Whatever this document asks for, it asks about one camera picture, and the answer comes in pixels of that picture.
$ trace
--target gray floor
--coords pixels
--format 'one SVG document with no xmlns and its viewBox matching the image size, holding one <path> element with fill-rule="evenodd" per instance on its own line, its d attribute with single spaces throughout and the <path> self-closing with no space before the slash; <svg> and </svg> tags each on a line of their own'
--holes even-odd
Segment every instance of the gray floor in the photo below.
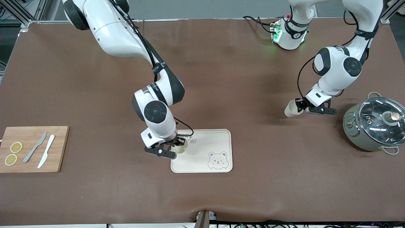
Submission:
<svg viewBox="0 0 405 228">
<path fill-rule="evenodd" d="M 59 7 L 56 12 L 48 12 L 46 18 L 67 20 L 63 6 L 58 1 L 49 0 L 48 5 L 59 4 Z M 287 0 L 129 0 L 129 2 L 130 15 L 135 19 L 236 18 L 245 15 L 278 17 L 290 11 Z M 317 5 L 318 17 L 342 17 L 343 11 L 341 0 Z M 390 21 L 392 32 L 405 59 L 405 17 L 394 15 Z M 18 28 L 0 28 L 0 60 L 8 61 L 18 31 Z"/>
</svg>

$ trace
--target lemon slice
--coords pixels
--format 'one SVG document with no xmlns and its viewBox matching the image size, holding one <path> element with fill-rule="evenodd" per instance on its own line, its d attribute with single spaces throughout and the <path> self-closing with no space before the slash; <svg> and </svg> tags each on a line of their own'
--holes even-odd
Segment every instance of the lemon slice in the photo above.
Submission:
<svg viewBox="0 0 405 228">
<path fill-rule="evenodd" d="M 20 152 L 20 151 L 22 150 L 22 148 L 23 148 L 23 144 L 22 144 L 22 143 L 20 143 L 20 142 L 15 142 L 15 143 L 13 143 L 13 144 L 10 146 L 10 151 L 11 151 L 12 153 L 18 153 L 18 152 Z"/>
<path fill-rule="evenodd" d="M 6 166 L 12 166 L 17 162 L 17 158 L 18 158 L 17 155 L 10 154 L 6 157 L 4 163 L 6 164 Z"/>
</svg>

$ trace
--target white tray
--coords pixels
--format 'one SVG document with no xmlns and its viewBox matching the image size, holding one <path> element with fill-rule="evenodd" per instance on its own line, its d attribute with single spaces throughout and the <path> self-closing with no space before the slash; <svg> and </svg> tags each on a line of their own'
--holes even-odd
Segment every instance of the white tray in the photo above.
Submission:
<svg viewBox="0 0 405 228">
<path fill-rule="evenodd" d="M 179 130 L 190 134 L 191 130 Z M 186 137 L 187 149 L 171 160 L 175 173 L 229 172 L 232 169 L 232 143 L 227 129 L 194 130 Z"/>
</svg>

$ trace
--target pot handle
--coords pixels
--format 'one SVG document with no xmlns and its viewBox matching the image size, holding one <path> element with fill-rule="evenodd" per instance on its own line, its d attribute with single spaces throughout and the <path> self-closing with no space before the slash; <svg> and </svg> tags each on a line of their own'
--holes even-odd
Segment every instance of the pot handle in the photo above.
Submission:
<svg viewBox="0 0 405 228">
<path fill-rule="evenodd" d="M 369 93 L 369 94 L 367 95 L 367 99 L 370 99 L 370 95 L 371 95 L 371 94 L 377 95 L 377 97 L 382 97 L 381 94 L 379 94 L 379 93 L 377 93 L 377 92 L 371 92 L 371 93 Z"/>
<path fill-rule="evenodd" d="M 386 147 L 386 146 L 379 146 L 378 147 L 382 152 L 388 154 L 388 155 L 397 155 L 399 152 L 399 147 Z M 395 153 L 390 153 L 386 149 L 395 149 Z"/>
</svg>

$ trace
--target pot lid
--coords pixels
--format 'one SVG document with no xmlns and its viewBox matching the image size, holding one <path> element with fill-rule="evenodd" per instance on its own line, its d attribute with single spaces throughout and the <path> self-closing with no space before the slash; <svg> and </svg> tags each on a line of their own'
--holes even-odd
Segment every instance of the pot lid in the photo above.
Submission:
<svg viewBox="0 0 405 228">
<path fill-rule="evenodd" d="M 386 146 L 405 143 L 405 108 L 385 97 L 373 97 L 360 106 L 360 125 L 375 141 Z"/>
</svg>

